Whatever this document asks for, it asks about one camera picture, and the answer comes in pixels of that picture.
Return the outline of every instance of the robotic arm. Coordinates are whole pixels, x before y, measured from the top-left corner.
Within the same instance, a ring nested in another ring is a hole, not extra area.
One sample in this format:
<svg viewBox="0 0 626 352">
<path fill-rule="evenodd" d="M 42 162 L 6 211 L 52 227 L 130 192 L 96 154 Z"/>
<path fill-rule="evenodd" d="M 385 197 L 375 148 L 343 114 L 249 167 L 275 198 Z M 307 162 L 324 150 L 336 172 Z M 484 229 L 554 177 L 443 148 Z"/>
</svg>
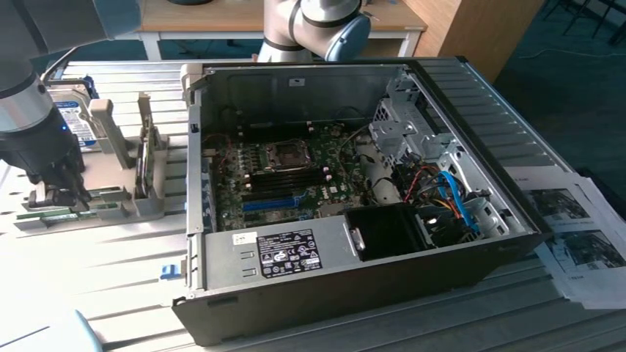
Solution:
<svg viewBox="0 0 626 352">
<path fill-rule="evenodd" d="M 363 50 L 369 19 L 360 0 L 265 0 L 264 43 L 259 62 L 301 62 L 311 52 L 345 61 Z"/>
<path fill-rule="evenodd" d="M 76 136 L 28 60 L 113 38 L 140 23 L 133 0 L 0 1 L 0 159 L 37 185 L 32 208 L 86 210 L 90 197 Z"/>
</svg>

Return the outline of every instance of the floor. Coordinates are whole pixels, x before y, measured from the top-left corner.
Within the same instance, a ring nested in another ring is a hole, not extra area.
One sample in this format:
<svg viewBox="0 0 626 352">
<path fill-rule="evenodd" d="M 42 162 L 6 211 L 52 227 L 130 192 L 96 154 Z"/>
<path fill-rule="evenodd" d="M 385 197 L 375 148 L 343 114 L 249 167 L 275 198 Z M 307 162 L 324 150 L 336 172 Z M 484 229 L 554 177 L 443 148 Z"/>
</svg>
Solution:
<svg viewBox="0 0 626 352">
<path fill-rule="evenodd" d="M 546 52 L 523 59 L 546 48 L 626 54 L 626 40 L 616 47 L 606 44 L 614 31 L 610 26 L 603 26 L 591 39 L 596 21 L 588 18 L 579 19 L 562 36 L 571 18 L 562 8 L 546 21 L 542 18 L 540 13 L 499 75 L 496 89 L 571 165 L 588 167 L 626 198 L 626 165 L 620 163 L 626 145 L 626 56 L 599 58 Z M 160 45 L 164 59 L 245 58 L 257 53 L 260 40 L 237 40 L 235 46 L 227 46 L 224 40 L 163 41 Z M 37 70 L 58 56 L 36 59 Z M 72 59 L 137 60 L 145 59 L 145 54 L 140 42 L 121 40 L 86 45 Z"/>
</svg>

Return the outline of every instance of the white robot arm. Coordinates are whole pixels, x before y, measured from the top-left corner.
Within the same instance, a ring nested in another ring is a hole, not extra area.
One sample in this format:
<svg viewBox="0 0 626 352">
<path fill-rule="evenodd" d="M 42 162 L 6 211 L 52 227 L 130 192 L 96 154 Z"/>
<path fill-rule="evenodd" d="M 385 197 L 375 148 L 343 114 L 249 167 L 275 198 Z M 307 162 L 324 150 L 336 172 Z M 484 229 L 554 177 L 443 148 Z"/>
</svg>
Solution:
<svg viewBox="0 0 626 352">
<path fill-rule="evenodd" d="M 311 52 L 345 61 L 363 50 L 371 24 L 360 0 L 265 0 L 264 6 L 259 62 L 305 62 Z"/>
</svg>

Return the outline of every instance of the workbench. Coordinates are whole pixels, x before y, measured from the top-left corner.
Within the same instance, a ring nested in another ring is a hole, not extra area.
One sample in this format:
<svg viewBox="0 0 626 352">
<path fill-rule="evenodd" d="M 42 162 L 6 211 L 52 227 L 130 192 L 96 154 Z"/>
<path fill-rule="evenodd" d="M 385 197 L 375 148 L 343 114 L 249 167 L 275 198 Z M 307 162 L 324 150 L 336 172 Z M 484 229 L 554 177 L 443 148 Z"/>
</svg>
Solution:
<svg viewBox="0 0 626 352">
<path fill-rule="evenodd" d="M 114 103 L 114 121 L 125 137 L 136 136 L 141 125 L 137 92 L 152 96 L 155 123 L 171 137 L 167 212 L 159 220 L 114 228 L 24 236 L 9 223 L 14 211 L 9 206 L 30 185 L 21 177 L 24 171 L 4 165 L 0 249 L 22 255 L 41 275 L 24 277 L 29 284 L 18 287 L 2 275 L 2 291 L 36 292 L 50 305 L 68 302 L 85 315 L 104 349 L 116 352 L 615 351 L 612 344 L 626 336 L 626 313 L 584 310 L 567 302 L 532 255 L 496 269 L 472 287 L 213 348 L 195 346 L 163 305 L 185 291 L 184 280 L 157 280 L 160 266 L 177 263 L 187 252 L 183 63 L 72 62 L 64 68 L 64 78 L 93 77 L 100 96 Z M 570 169 L 470 65 L 455 58 L 419 63 L 504 166 Z M 4 271 L 24 270 L 4 263 L 1 256 L 0 265 Z M 49 285 L 58 292 L 49 292 Z"/>
<path fill-rule="evenodd" d="M 141 0 L 141 28 L 116 40 L 140 40 L 149 61 L 160 61 L 160 40 L 263 39 L 263 1 L 213 0 L 181 6 L 167 0 Z M 412 56 L 427 25 L 403 1 L 375 0 L 363 7 L 371 19 L 365 56 Z"/>
</svg>

